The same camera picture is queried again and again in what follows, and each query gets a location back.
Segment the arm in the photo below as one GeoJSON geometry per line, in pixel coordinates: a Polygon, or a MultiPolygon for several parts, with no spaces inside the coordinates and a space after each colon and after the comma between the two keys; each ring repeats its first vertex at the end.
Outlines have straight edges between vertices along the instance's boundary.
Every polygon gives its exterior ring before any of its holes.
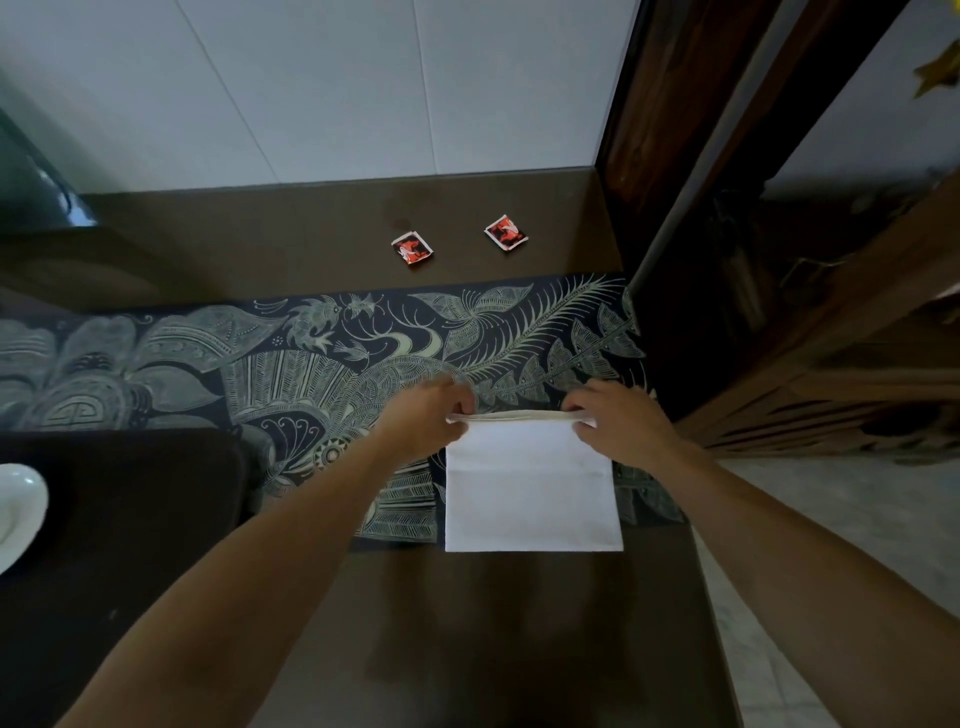
{"type": "Polygon", "coordinates": [[[242,726],[324,598],[394,471],[458,439],[473,394],[449,378],[403,390],[372,434],[250,519],[184,574],[113,648],[60,728],[242,726]]]}
{"type": "Polygon", "coordinates": [[[564,409],[576,408],[596,420],[596,428],[575,425],[584,442],[653,475],[685,510],[744,601],[842,725],[956,725],[960,621],[684,442],[643,391],[592,380],[564,402],[564,409]]]}

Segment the white plate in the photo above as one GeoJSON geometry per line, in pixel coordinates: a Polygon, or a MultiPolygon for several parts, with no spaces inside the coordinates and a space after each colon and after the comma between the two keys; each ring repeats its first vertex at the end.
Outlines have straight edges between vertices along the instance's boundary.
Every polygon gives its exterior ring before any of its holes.
{"type": "Polygon", "coordinates": [[[0,465],[0,573],[23,555],[47,513],[47,484],[27,465],[0,465]]]}

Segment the table runner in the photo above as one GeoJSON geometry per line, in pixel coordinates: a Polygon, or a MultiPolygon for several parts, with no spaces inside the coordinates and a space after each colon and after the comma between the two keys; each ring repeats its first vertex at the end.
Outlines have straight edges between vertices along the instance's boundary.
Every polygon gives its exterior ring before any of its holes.
{"type": "MultiPolygon", "coordinates": [[[[478,411],[556,409],[591,376],[646,387],[642,360],[625,280],[607,274],[0,320],[0,428],[225,429],[258,465],[259,511],[407,383],[448,372],[478,411]]],[[[683,519],[646,473],[615,481],[626,522],[683,519]]],[[[391,479],[356,546],[436,543],[443,504],[440,453],[391,479]]]]}

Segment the white napkin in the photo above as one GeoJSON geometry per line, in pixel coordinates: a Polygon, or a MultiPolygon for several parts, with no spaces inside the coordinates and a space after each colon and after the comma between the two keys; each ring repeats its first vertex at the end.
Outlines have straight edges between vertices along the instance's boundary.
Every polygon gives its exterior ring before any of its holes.
{"type": "Polygon", "coordinates": [[[622,551],[610,458],[575,414],[462,417],[446,448],[447,551],[622,551]]]}

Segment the gold star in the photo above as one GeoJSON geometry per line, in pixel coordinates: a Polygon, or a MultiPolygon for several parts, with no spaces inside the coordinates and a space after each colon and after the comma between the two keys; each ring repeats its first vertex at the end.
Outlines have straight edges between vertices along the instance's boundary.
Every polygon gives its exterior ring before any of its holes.
{"type": "Polygon", "coordinates": [[[919,99],[938,85],[953,88],[960,83],[960,40],[954,40],[936,61],[922,65],[913,71],[915,76],[923,79],[917,93],[913,95],[919,99]]]}

